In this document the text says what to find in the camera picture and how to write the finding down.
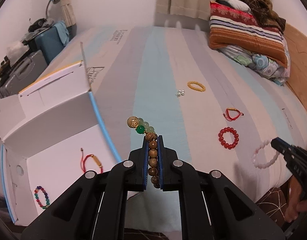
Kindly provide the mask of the person's right hand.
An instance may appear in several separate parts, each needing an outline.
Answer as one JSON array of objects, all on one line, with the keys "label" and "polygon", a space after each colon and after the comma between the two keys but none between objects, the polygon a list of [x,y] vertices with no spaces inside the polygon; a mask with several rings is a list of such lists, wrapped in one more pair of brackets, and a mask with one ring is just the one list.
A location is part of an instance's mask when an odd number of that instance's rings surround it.
[{"label": "person's right hand", "polygon": [[290,223],[298,218],[300,212],[307,212],[307,200],[300,200],[303,190],[294,176],[291,177],[289,201],[285,211],[285,221]]}]

